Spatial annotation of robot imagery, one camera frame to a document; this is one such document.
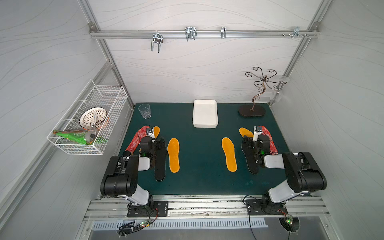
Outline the black insole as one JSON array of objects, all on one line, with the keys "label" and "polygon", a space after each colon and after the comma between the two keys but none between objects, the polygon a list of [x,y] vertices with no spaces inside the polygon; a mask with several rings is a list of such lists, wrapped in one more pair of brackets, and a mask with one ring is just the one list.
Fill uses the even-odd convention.
[{"label": "black insole", "polygon": [[241,149],[245,155],[249,172],[252,175],[258,174],[259,164],[258,164],[258,158],[255,157],[257,152],[256,152],[256,144],[254,144],[253,139],[250,137],[244,136],[241,143]]},{"label": "black insole", "polygon": [[167,157],[167,148],[165,144],[165,139],[160,137],[159,140],[155,141],[155,180],[161,182],[165,179],[166,176],[166,157]]}]

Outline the fuzzy yellow insole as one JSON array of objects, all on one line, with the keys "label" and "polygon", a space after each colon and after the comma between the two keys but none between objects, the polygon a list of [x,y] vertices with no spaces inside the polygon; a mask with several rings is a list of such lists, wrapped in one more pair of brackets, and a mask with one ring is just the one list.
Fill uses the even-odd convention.
[{"label": "fuzzy yellow insole", "polygon": [[169,141],[167,150],[169,154],[170,170],[172,173],[177,173],[180,170],[180,163],[179,163],[180,144],[178,139],[172,138]]},{"label": "fuzzy yellow insole", "polygon": [[235,155],[235,146],[233,142],[229,138],[224,137],[222,139],[222,148],[226,157],[227,169],[230,172],[236,172],[238,167]]}]

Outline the white storage box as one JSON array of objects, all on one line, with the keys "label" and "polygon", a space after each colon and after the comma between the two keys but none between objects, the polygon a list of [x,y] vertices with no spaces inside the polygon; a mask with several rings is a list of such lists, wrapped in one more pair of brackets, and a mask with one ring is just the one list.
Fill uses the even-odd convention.
[{"label": "white storage box", "polygon": [[218,110],[215,100],[194,100],[193,126],[214,129],[218,126]]}]

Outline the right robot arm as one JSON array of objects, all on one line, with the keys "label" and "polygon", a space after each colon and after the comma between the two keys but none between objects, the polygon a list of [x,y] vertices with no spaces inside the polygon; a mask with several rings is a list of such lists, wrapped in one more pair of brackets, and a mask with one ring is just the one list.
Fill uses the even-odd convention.
[{"label": "right robot arm", "polygon": [[327,188],[327,180],[312,154],[309,152],[273,154],[271,140],[266,135],[258,135],[251,140],[251,173],[261,168],[284,170],[286,179],[270,188],[266,195],[267,203],[281,204],[304,194],[322,191]]}]

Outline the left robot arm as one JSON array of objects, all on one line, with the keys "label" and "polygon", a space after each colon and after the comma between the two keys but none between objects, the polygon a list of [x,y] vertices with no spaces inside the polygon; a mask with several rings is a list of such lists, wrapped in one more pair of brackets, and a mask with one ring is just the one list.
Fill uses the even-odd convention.
[{"label": "left robot arm", "polygon": [[153,167],[155,139],[144,137],[139,143],[144,156],[133,154],[129,150],[122,156],[112,156],[101,182],[103,196],[123,198],[134,206],[150,206],[152,196],[138,184],[139,172]]}]

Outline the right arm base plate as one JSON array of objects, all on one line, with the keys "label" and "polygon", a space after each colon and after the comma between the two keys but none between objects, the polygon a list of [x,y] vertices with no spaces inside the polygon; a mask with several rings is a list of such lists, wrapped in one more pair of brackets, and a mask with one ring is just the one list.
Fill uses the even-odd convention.
[{"label": "right arm base plate", "polygon": [[284,204],[256,199],[247,199],[245,204],[249,216],[285,216],[288,214]]}]

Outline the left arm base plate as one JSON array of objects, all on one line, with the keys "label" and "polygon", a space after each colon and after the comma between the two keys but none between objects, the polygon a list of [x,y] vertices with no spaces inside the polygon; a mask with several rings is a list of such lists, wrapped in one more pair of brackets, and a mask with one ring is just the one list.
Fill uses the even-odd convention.
[{"label": "left arm base plate", "polygon": [[128,218],[140,218],[140,217],[167,217],[168,216],[168,201],[153,201],[147,205],[133,205],[128,204]]}]

